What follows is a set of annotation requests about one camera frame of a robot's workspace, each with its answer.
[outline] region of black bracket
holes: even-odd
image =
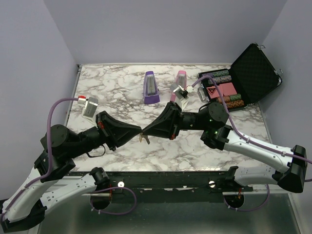
[[[1,213],[3,209],[3,203],[6,200],[0,201],[0,208]],[[34,226],[40,224],[44,220],[44,213],[47,209],[46,206],[43,206],[41,201],[38,200],[33,208],[30,211],[30,214],[17,222],[11,223],[8,219],[4,220],[1,225],[4,233],[13,233],[13,232],[20,232],[20,231],[26,231],[30,228],[33,228]]]
[[[306,149],[300,145],[293,147],[294,155],[307,158]],[[293,193],[302,193],[304,180],[307,171],[307,162],[292,158],[292,162],[288,164],[289,169],[285,173],[276,172],[272,178],[277,181],[277,184],[282,189]]]

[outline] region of marble surface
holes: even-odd
[[[220,65],[84,65],[75,96],[84,95],[99,99],[97,112],[107,111],[114,118],[139,125],[150,124],[163,111],[170,100],[169,89],[179,70],[187,72],[188,84],[192,84],[199,72],[226,68]],[[142,99],[143,79],[146,71],[154,71],[160,92],[160,102],[144,105]],[[190,94],[184,111],[197,112],[202,106],[198,94]],[[73,103],[68,127],[80,132],[92,127],[81,116],[82,107]],[[250,136],[269,142],[263,118],[257,104],[244,110],[231,112],[237,128]],[[139,141],[134,137],[115,152],[107,149],[104,156],[75,158],[76,171],[89,171],[103,167],[106,171],[205,171],[227,170],[231,166],[252,167],[262,165],[249,157],[220,150],[209,149],[200,140],[201,131],[181,131],[175,140],[149,137]],[[92,152],[103,152],[99,148]]]

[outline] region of gray floor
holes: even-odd
[[[244,208],[264,195],[246,196]],[[113,204],[110,211],[130,204]],[[57,208],[42,222],[40,234],[299,234],[288,195],[272,195],[262,209],[251,213],[228,210],[223,203],[139,204],[128,215],[91,212],[88,196]]]

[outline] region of case latch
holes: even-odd
[[[279,75],[280,77],[283,75],[282,69],[274,70],[275,74]]]
[[[265,49],[265,46],[264,45],[257,45],[259,50],[262,50],[262,49]]]

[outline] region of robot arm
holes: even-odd
[[[110,186],[110,180],[104,170],[94,168],[76,182],[56,191],[45,193],[75,167],[73,158],[84,153],[88,154],[91,150],[104,144],[114,151],[116,147],[124,145],[142,131],[139,126],[114,119],[106,111],[93,117],[97,106],[96,99],[91,98],[86,101],[85,98],[79,97],[78,102],[83,104],[83,99],[85,107],[82,114],[95,127],[78,134],[63,125],[58,124],[51,127],[52,171],[46,178],[31,183],[32,180],[48,172],[47,135],[45,135],[40,140],[44,150],[35,161],[28,178],[11,198],[0,201],[2,213],[0,221],[4,232],[28,230],[42,222],[45,213],[68,199]]]
[[[176,103],[169,102],[162,114],[143,129],[142,134],[173,140],[180,130],[202,130],[200,139],[209,148],[236,152],[267,164],[255,168],[235,168],[233,180],[237,184],[277,184],[287,191],[301,193],[307,164],[285,154],[306,158],[305,148],[298,145],[292,149],[277,146],[243,134],[247,138],[244,140],[231,126],[226,125],[228,118],[229,114],[224,107],[216,102],[209,103],[198,113],[183,112]],[[266,149],[249,141],[260,143],[266,146]],[[270,149],[279,149],[283,154],[272,152]]]

